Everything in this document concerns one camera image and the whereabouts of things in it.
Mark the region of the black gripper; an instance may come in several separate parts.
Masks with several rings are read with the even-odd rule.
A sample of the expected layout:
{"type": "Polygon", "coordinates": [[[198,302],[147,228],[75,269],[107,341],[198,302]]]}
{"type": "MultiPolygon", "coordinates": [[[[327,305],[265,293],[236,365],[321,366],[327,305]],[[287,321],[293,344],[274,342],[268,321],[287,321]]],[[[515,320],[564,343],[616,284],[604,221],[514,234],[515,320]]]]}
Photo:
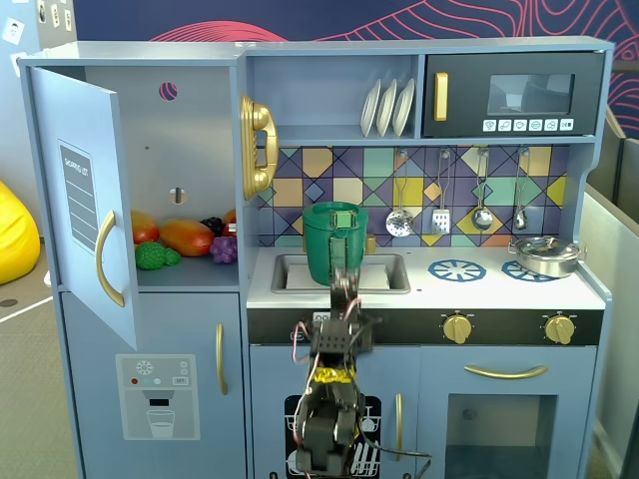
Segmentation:
{"type": "Polygon", "coordinates": [[[382,318],[363,312],[350,317],[361,303],[358,285],[358,270],[333,271],[330,315],[314,319],[310,324],[311,355],[357,355],[373,349],[373,328],[382,322],[382,318]]]}

